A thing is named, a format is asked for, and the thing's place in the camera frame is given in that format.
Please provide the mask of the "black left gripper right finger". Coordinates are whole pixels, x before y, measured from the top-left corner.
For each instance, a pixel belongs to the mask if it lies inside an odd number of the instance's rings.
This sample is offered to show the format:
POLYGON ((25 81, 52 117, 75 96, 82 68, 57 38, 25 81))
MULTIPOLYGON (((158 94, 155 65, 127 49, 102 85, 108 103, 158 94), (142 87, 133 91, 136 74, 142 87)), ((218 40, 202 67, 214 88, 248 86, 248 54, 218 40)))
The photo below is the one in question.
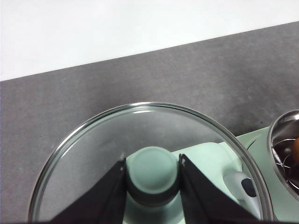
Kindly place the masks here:
POLYGON ((185 155, 179 155, 180 195, 187 224, 256 224, 252 214, 219 190, 185 155))

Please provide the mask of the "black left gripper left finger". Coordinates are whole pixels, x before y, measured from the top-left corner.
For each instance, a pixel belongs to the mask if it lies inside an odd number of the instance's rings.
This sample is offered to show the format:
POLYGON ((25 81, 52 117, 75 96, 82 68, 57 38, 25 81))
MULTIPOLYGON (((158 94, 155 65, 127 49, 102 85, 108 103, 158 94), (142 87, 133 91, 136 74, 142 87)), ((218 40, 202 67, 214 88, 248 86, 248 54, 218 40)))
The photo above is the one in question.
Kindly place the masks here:
POLYGON ((51 224, 121 224, 126 189, 126 161, 117 161, 86 193, 50 220, 51 224))

